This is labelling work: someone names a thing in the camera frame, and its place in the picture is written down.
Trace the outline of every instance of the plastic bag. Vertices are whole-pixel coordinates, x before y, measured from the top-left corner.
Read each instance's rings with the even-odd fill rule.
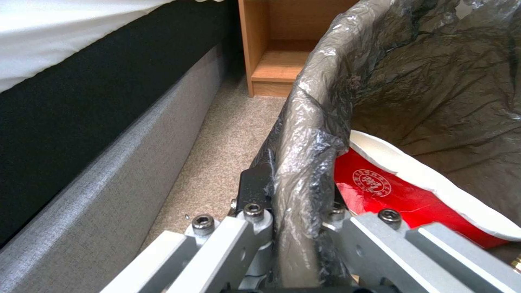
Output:
[[[520,2],[367,0],[332,22],[252,163],[274,169],[280,286],[345,272],[320,223],[352,126],[521,224]]]

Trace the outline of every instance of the wooden shelf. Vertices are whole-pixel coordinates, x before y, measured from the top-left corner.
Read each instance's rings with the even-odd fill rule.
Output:
[[[315,40],[271,40],[251,80],[293,83],[316,44]]]
[[[250,96],[288,96],[333,18],[357,1],[239,0]]]

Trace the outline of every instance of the mattress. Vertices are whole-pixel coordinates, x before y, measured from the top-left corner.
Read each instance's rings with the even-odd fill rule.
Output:
[[[240,48],[239,35],[236,1],[176,0],[0,93],[0,247],[212,47]]]
[[[172,0],[3,1],[0,92],[169,2]]]
[[[134,259],[229,59],[208,51],[3,248],[0,292],[98,293]]]

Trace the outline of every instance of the hex socket screw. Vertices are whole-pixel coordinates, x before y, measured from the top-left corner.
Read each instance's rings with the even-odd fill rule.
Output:
[[[230,202],[230,208],[237,209],[237,199],[232,199]]]
[[[257,203],[249,203],[244,207],[244,218],[250,223],[264,220],[264,208]]]
[[[192,220],[194,234],[205,236],[215,230],[214,218],[208,214],[202,214]]]
[[[514,268],[514,272],[521,274],[521,254],[512,262],[512,267]]]
[[[340,202],[333,203],[333,209],[329,212],[329,219],[331,221],[340,221],[344,219],[345,205]]]
[[[398,230],[402,224],[402,216],[392,209],[383,209],[378,213],[378,218],[394,230]]]

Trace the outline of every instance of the black mattress side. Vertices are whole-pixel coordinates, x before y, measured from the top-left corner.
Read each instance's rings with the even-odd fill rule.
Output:
[[[237,14],[233,0],[176,0],[0,93],[0,246],[235,32]]]

